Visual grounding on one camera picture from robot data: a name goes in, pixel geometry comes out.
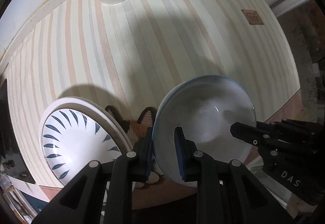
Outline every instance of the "white lettering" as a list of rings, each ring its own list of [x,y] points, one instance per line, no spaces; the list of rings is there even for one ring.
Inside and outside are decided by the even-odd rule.
[[[294,184],[294,186],[298,186],[299,185],[298,182],[300,183],[300,180],[297,180],[296,183]]]

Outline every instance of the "screw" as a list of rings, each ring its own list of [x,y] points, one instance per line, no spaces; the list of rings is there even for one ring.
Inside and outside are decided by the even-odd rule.
[[[194,156],[195,157],[202,157],[203,156],[203,153],[201,151],[195,151],[194,152]]]
[[[88,165],[90,168],[95,168],[99,165],[100,163],[96,160],[91,161]]]
[[[137,156],[137,153],[134,152],[134,151],[130,151],[130,152],[127,152],[126,153],[126,156],[129,157],[129,158],[133,158],[133,157],[136,157]]]
[[[231,164],[235,167],[240,167],[242,163],[239,160],[232,160]]]

